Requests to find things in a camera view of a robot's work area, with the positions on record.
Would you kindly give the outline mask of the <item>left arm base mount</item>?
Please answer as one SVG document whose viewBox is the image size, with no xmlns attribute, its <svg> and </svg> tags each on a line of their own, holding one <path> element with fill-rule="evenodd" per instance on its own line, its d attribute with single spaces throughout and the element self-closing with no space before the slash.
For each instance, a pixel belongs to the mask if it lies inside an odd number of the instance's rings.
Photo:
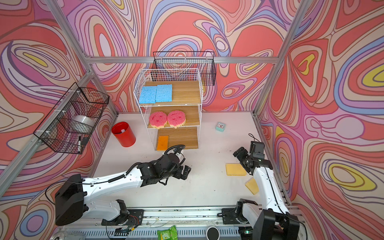
<svg viewBox="0 0 384 240">
<path fill-rule="evenodd" d="M 102 219 L 102 226 L 106 227 L 106 233 L 109 240 L 112 240 L 112 236 L 108 227 L 120 226 L 120 228 L 115 229 L 115 231 L 120 233 L 129 234 L 138 226 L 142 225 L 144 219 L 144 209 L 128 209 L 123 200 L 116 200 L 118 204 L 117 215 L 115 217 L 107 217 L 107 219 Z"/>
</svg>

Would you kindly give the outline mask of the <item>orange yellow rectangular sponge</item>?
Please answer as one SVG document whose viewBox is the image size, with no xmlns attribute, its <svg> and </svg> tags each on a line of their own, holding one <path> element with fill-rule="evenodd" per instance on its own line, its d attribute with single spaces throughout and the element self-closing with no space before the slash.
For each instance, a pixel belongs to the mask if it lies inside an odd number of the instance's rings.
<svg viewBox="0 0 384 240">
<path fill-rule="evenodd" d="M 166 151 L 168 149 L 169 136 L 159 136 L 157 143 L 157 151 Z"/>
</svg>

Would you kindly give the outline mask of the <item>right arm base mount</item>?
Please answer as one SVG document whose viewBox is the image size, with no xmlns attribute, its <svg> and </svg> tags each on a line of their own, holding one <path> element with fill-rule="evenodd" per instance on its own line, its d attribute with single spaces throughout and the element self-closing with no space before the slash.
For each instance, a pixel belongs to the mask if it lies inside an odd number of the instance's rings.
<svg viewBox="0 0 384 240">
<path fill-rule="evenodd" d="M 223 208 L 220 213 L 217 214 L 219 218 L 222 218 L 224 225 L 248 224 L 249 221 L 243 216 L 242 210 L 244 204 L 251 204 L 258 206 L 257 202 L 240 199 L 234 208 Z"/>
</svg>

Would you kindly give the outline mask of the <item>pink smiley scrub sponge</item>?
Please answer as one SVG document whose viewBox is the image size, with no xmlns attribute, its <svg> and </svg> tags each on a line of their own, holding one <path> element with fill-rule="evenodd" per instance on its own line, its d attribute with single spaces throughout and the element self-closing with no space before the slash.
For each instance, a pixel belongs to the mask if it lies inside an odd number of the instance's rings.
<svg viewBox="0 0 384 240">
<path fill-rule="evenodd" d="M 154 112 L 150 115 L 149 125 L 152 128 L 162 129 L 168 123 L 168 115 L 162 111 Z"/>
</svg>

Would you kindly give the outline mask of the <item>yellow pink smiley sponge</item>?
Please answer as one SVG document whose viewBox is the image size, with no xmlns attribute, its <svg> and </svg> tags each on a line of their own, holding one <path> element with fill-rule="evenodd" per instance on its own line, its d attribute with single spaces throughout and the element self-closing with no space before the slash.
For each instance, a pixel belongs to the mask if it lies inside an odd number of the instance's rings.
<svg viewBox="0 0 384 240">
<path fill-rule="evenodd" d="M 168 124 L 172 128 L 182 127 L 186 122 L 186 115 L 183 111 L 175 110 L 167 115 Z"/>
</svg>

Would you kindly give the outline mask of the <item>blue rectangular sponge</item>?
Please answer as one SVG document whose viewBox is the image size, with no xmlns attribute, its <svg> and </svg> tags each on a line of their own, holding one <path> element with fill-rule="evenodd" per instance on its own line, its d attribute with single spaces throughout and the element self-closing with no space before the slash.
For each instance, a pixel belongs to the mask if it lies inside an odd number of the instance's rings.
<svg viewBox="0 0 384 240">
<path fill-rule="evenodd" d="M 158 85 L 155 101 L 156 103 L 172 102 L 173 85 Z"/>
<path fill-rule="evenodd" d="M 157 95 L 157 86 L 145 86 L 141 90 L 139 104 L 155 104 Z"/>
</svg>

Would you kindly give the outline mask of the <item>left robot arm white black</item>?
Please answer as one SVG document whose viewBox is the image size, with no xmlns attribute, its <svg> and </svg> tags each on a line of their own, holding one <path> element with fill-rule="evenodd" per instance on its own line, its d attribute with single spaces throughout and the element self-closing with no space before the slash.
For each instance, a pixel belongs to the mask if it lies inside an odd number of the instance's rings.
<svg viewBox="0 0 384 240">
<path fill-rule="evenodd" d="M 101 198 L 126 189 L 167 185 L 169 178 L 186 180 L 191 172 L 182 153 L 166 153 L 159 159 L 134 163 L 127 171 L 98 178 L 69 177 L 55 193 L 55 224 L 66 226 L 80 219 L 101 219 L 104 226 L 119 226 L 133 215 L 120 199 Z"/>
</svg>

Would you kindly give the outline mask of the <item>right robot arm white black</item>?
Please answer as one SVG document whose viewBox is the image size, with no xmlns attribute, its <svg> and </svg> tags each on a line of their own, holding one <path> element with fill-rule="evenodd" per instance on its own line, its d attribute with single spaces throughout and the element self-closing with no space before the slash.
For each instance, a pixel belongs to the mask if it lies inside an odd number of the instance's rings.
<svg viewBox="0 0 384 240">
<path fill-rule="evenodd" d="M 240 199 L 235 208 L 236 220 L 250 224 L 253 240 L 298 240 L 300 227 L 305 225 L 286 207 L 272 163 L 265 159 L 264 147 L 264 143 L 253 140 L 249 150 L 241 147 L 233 153 L 256 181 L 262 206 Z"/>
</svg>

